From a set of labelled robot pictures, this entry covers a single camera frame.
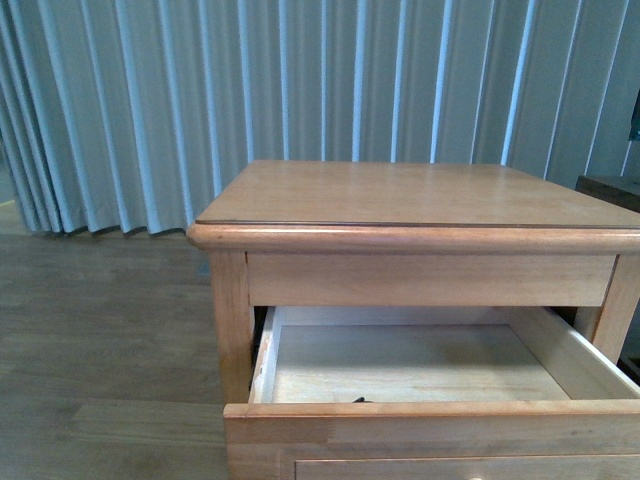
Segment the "open drawer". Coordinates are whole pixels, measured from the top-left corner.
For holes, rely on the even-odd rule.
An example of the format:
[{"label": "open drawer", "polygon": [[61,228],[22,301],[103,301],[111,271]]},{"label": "open drawer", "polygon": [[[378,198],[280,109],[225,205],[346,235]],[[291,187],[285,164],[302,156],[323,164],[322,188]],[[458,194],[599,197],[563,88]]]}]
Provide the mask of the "open drawer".
[{"label": "open drawer", "polygon": [[270,309],[224,416],[233,479],[640,472],[640,389],[541,308]]}]

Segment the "nightstand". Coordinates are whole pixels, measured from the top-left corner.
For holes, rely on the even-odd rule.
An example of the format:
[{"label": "nightstand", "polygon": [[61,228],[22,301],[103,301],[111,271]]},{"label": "nightstand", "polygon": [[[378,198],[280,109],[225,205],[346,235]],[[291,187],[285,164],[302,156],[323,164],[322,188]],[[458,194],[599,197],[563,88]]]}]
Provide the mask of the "nightstand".
[{"label": "nightstand", "polygon": [[637,478],[640,215],[499,166],[256,161],[188,235],[231,478]]}]

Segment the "curtain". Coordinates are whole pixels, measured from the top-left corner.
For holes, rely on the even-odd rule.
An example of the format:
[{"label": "curtain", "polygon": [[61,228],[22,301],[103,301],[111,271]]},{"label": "curtain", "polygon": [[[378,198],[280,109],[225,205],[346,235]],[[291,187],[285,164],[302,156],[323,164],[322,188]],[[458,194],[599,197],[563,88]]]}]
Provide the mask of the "curtain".
[{"label": "curtain", "polygon": [[636,106],[631,116],[631,131],[629,132],[629,140],[640,140],[640,91],[636,99]]},{"label": "curtain", "polygon": [[637,0],[2,0],[32,231],[185,228],[257,158],[640,175]]}]

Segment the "wooden floor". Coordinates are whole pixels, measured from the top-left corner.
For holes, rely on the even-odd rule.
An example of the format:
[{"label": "wooden floor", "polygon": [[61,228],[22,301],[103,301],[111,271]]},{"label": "wooden floor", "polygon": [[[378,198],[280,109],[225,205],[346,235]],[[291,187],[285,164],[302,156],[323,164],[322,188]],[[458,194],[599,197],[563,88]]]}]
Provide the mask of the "wooden floor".
[{"label": "wooden floor", "polygon": [[0,210],[0,479],[225,479],[206,258]]}]

